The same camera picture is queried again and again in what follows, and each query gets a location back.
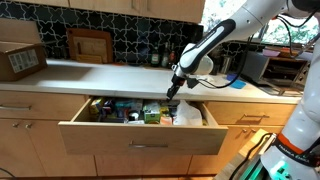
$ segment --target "white countertop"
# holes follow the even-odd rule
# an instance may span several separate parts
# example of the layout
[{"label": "white countertop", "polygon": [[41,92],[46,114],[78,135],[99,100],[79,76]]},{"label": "white countertop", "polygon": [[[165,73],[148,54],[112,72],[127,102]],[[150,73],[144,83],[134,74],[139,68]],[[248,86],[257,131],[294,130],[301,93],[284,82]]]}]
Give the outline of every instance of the white countertop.
[{"label": "white countertop", "polygon": [[[170,70],[63,60],[47,62],[46,69],[19,81],[0,82],[0,90],[166,99],[167,90],[172,85],[173,72]],[[216,85],[228,82],[223,76],[204,77],[213,79]],[[299,97],[271,96],[248,83],[243,89],[208,89],[201,84],[189,89],[185,84],[174,99],[289,104],[297,104],[300,100]]]}]

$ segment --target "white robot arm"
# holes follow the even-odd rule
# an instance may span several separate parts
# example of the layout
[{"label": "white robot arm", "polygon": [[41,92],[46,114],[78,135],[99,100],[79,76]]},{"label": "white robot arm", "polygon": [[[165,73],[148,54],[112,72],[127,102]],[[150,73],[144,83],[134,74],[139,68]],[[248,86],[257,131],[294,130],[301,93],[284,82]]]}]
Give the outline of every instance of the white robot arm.
[{"label": "white robot arm", "polygon": [[[319,10],[320,0],[248,0],[230,19],[213,28],[200,42],[188,45],[174,69],[171,100],[187,76],[208,63],[203,57],[228,40],[249,37],[281,13],[305,17]],[[272,179],[320,179],[315,171],[319,156],[312,154],[320,144],[320,40],[316,42],[302,100],[292,113],[275,143],[262,155],[261,162]]]}]

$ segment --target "wooden drawer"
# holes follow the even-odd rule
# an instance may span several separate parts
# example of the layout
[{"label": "wooden drawer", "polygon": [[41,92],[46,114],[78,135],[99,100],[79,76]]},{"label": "wooden drawer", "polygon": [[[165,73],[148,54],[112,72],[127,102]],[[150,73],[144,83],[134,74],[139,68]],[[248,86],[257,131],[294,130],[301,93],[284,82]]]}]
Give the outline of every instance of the wooden drawer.
[{"label": "wooden drawer", "polygon": [[84,95],[0,91],[0,118],[71,120]]},{"label": "wooden drawer", "polygon": [[208,126],[132,125],[90,122],[88,100],[71,122],[60,122],[68,154],[144,155],[217,154],[227,133],[203,104],[198,104]]},{"label": "wooden drawer", "polygon": [[285,125],[296,105],[244,102],[207,102],[218,124]]}]

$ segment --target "plastic bag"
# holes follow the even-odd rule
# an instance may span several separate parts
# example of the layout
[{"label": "plastic bag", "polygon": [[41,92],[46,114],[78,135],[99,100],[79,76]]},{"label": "plastic bag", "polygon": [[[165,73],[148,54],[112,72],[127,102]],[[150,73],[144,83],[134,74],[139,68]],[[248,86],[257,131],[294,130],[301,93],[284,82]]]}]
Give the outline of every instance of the plastic bag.
[{"label": "plastic bag", "polygon": [[173,121],[173,124],[202,126],[201,112],[190,106],[185,100],[180,100],[177,107],[177,118]]}]

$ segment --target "backsplash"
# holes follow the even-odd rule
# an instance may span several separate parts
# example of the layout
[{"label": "backsplash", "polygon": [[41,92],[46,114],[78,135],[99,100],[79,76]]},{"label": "backsplash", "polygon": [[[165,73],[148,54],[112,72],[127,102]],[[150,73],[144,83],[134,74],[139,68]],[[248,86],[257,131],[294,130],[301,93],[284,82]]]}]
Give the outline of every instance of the backsplash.
[{"label": "backsplash", "polygon": [[0,17],[36,21],[48,57],[68,58],[66,28],[86,28],[111,33],[116,62],[148,63],[154,43],[175,43],[178,55],[189,42],[202,37],[203,27],[180,21],[47,5],[0,1]]}]

